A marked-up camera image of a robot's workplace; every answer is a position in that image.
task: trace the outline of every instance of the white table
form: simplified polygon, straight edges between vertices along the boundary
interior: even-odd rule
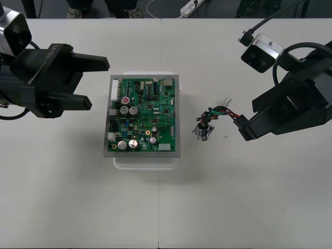
[[[107,56],[112,74],[180,74],[183,151],[172,173],[117,171],[102,157],[110,72],[86,74],[76,92],[91,111],[0,122],[0,247],[331,248],[331,123],[245,142],[225,117],[206,143],[190,134],[218,98],[249,118],[272,87],[270,72],[240,60],[237,39],[257,22],[29,21],[41,47]],[[284,46],[326,43],[331,24],[273,20],[259,31]]]

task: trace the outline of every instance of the person's foot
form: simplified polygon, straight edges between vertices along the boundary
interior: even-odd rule
[[[70,8],[67,13],[67,19],[81,19],[82,10]]]
[[[140,9],[134,8],[128,10],[129,18],[144,18],[143,13]]]

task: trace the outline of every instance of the capacitor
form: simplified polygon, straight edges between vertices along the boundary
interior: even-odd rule
[[[139,147],[139,143],[136,140],[130,140],[129,141],[129,148],[137,149],[138,147]]]
[[[137,107],[133,106],[129,109],[129,113],[132,117],[137,117],[139,115],[139,110]]]
[[[155,137],[150,138],[150,143],[151,144],[156,144],[156,142],[157,142],[157,139]]]
[[[129,113],[129,109],[128,109],[128,107],[126,107],[126,106],[122,106],[122,107],[120,108],[120,113],[121,113],[122,115],[124,115],[124,116],[127,116],[128,113]]]
[[[127,97],[127,96],[124,96],[124,97],[121,99],[121,103],[122,103],[122,105],[130,106],[130,98]]]
[[[127,149],[127,143],[126,143],[125,141],[120,141],[120,142],[118,143],[118,148],[119,148],[120,150],[126,150],[126,149]]]

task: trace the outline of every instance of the metal frame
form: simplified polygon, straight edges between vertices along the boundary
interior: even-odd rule
[[[176,158],[181,155],[180,146],[180,89],[179,89],[179,76],[178,75],[167,75],[172,76],[175,79],[175,149],[176,151],[159,151],[159,152],[137,152],[137,151],[108,151],[108,132],[110,122],[108,121],[108,111],[112,107],[112,101],[110,96],[112,95],[112,82],[113,80],[126,78],[126,79],[137,79],[137,78],[165,78],[165,75],[112,75],[110,77],[110,86],[108,94],[108,105],[106,111],[106,126],[104,136],[104,157],[131,157],[131,158]]]

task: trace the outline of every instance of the white power strip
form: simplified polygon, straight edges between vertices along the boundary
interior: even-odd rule
[[[189,1],[181,10],[180,15],[183,18],[189,17],[194,11],[195,11],[195,4],[193,3],[194,0]],[[198,0],[197,8],[201,6],[202,3],[204,3],[205,0]]]

